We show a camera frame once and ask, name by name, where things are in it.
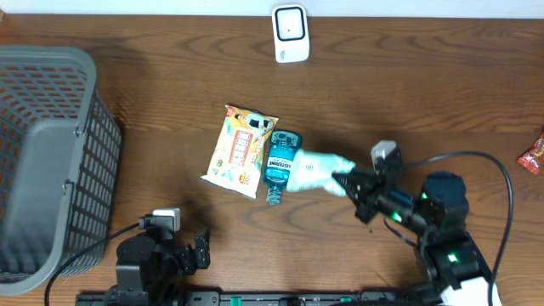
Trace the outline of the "light blue wet wipes pack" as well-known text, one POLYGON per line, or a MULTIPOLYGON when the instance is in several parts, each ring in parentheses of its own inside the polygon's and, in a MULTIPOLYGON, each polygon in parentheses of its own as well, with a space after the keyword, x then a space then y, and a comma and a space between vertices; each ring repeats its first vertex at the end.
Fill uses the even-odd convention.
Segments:
POLYGON ((330 153, 299 150, 294 156, 286 186, 287 192, 323 189, 335 196, 346 196, 345 189, 332 177, 350 173, 355 162, 330 153))

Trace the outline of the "teal Listerine mouthwash bottle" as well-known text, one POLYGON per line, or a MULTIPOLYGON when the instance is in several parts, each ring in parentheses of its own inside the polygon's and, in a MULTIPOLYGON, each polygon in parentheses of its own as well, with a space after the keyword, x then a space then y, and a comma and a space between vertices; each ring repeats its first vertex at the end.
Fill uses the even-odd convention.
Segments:
POLYGON ((301 148, 302 137, 293 132, 276 130, 269 139, 269 155, 264 170, 263 181, 268 187, 266 201, 278 205, 282 192, 286 189, 292 164, 301 148))

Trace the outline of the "yellow snack bag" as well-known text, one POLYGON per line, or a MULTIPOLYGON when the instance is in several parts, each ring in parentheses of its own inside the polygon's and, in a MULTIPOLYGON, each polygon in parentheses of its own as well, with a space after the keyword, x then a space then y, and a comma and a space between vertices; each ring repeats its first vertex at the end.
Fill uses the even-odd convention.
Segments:
POLYGON ((201 179, 254 199, 262 174, 265 143, 279 118, 233 105, 225 108, 218 141, 201 179))

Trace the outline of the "red Top chocolate bar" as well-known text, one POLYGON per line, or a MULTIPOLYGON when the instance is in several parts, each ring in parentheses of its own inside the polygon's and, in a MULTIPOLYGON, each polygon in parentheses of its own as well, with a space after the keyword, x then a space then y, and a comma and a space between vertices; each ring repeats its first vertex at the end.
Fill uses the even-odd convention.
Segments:
POLYGON ((517 160, 519 165, 534 175, 543 174, 543 143, 544 133, 541 133, 539 139, 517 160))

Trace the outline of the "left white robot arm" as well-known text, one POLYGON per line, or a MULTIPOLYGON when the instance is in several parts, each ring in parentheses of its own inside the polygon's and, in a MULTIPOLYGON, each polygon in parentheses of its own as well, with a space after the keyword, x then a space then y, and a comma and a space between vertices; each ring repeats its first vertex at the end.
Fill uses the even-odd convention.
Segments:
POLYGON ((194 237, 194 245, 181 245, 173 226, 145 226, 144 233, 126 239, 116 249, 117 284, 108 304, 187 304, 179 280, 209 267, 210 238, 211 230, 205 229, 194 237))

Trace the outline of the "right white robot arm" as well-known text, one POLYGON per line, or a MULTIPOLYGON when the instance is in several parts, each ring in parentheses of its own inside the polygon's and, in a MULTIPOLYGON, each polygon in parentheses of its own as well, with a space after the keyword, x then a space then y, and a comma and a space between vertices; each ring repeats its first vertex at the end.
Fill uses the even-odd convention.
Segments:
POLYGON ((497 305, 496 274, 473 237, 466 218, 469 203, 462 177, 450 172, 429 174, 418 195, 398 187, 408 169, 398 157, 378 159, 373 169, 334 173, 333 178, 354 203, 355 215, 364 224, 378 214, 386 223, 395 222, 417 236, 411 243, 424 283, 400 298, 415 305, 497 305))

